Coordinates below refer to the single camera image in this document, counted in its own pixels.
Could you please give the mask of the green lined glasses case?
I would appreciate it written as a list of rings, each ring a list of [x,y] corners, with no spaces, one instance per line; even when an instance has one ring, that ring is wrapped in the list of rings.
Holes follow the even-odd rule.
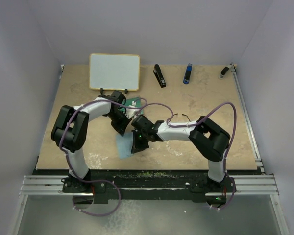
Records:
[[[125,106],[136,107],[136,109],[122,108],[121,110],[130,117],[131,115],[135,115],[136,112],[147,103],[147,100],[144,98],[135,97],[135,98],[127,98],[125,102]]]

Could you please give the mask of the light blue cleaning cloth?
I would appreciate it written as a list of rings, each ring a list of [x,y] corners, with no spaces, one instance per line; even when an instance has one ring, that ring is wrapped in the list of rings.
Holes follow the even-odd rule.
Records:
[[[131,157],[133,154],[131,153],[133,146],[133,134],[125,133],[123,136],[116,136],[116,146],[118,151],[118,157],[120,159],[125,159]]]

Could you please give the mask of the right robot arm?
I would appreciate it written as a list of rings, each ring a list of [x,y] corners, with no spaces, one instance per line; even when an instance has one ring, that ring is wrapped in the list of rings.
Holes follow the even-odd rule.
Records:
[[[166,123],[151,122],[144,115],[131,123],[134,127],[131,153],[149,148],[150,142],[190,141],[208,160],[208,186],[212,191],[225,187],[224,159],[230,145],[230,135],[209,118],[201,116],[197,121]]]

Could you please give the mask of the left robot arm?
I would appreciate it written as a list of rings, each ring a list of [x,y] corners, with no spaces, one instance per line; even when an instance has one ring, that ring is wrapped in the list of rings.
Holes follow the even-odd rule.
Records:
[[[64,152],[69,166],[69,176],[63,179],[64,189],[86,192],[91,187],[91,174],[85,162],[83,145],[86,141],[88,124],[100,116],[109,117],[111,126],[121,136],[133,119],[137,102],[126,105],[122,92],[99,95],[93,101],[79,106],[61,107],[51,132],[51,139]]]

